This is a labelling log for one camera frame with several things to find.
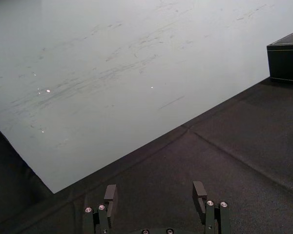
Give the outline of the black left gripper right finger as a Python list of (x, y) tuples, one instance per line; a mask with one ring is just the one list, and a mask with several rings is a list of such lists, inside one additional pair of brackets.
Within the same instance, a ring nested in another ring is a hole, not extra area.
[(192, 183), (192, 200), (205, 234), (230, 234), (230, 210), (226, 201), (216, 203), (208, 199), (201, 181)]

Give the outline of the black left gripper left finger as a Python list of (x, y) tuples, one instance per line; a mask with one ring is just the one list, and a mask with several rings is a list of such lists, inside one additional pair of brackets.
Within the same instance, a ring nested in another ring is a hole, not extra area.
[(117, 185), (108, 185), (105, 191), (103, 203), (98, 204), (96, 207), (85, 207), (84, 233), (111, 234), (117, 203)]

